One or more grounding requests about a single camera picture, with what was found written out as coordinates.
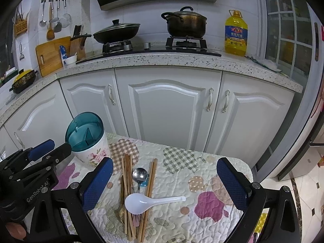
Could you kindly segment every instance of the screw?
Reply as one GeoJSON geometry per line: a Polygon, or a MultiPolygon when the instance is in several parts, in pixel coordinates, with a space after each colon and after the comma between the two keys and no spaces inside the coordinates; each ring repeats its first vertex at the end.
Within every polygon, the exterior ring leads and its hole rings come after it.
{"type": "Polygon", "coordinates": [[[41,189],[41,192],[44,194],[44,193],[46,193],[48,191],[48,188],[45,186],[45,187],[43,187],[42,189],[41,189]]]}
{"type": "Polygon", "coordinates": [[[257,182],[253,182],[252,187],[254,187],[255,189],[260,189],[261,185],[257,182]]]}
{"type": "Polygon", "coordinates": [[[70,187],[72,188],[72,189],[75,189],[75,188],[77,188],[79,186],[79,183],[78,182],[74,182],[74,183],[72,183],[71,185],[70,185],[70,187]]]}
{"type": "Polygon", "coordinates": [[[284,185],[283,187],[282,187],[282,189],[285,191],[285,192],[290,192],[290,189],[289,189],[289,187],[288,186],[286,186],[286,185],[284,185]]]}

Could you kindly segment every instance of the bottle label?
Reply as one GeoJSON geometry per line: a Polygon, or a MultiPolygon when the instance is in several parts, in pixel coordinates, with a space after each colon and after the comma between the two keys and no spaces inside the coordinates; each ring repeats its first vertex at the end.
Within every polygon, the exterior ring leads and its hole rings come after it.
{"type": "Polygon", "coordinates": [[[247,29],[234,26],[225,26],[225,45],[231,45],[246,50],[247,29]]]}

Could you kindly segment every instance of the yellow oil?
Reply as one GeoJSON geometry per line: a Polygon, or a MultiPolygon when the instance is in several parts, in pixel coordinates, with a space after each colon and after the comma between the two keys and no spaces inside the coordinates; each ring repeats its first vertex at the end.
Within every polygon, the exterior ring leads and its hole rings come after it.
{"type": "Polygon", "coordinates": [[[225,22],[225,52],[245,56],[247,47],[247,24],[237,10],[229,10],[230,17],[225,22]]]}

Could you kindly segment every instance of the spoon handle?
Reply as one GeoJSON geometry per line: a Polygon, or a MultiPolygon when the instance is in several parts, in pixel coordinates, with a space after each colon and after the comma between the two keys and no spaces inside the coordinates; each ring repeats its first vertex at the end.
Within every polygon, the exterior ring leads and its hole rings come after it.
{"type": "Polygon", "coordinates": [[[175,197],[160,198],[160,199],[152,198],[152,206],[159,205],[159,204],[173,203],[173,202],[182,202],[185,200],[186,200],[185,196],[175,196],[175,197]]]}

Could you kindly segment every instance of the finger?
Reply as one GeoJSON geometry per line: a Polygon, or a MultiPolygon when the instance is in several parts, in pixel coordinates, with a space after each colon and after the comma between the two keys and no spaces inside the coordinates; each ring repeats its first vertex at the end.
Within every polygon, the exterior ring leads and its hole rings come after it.
{"type": "Polygon", "coordinates": [[[9,222],[6,224],[6,228],[10,235],[15,239],[22,240],[26,236],[26,230],[17,223],[9,222]]]}

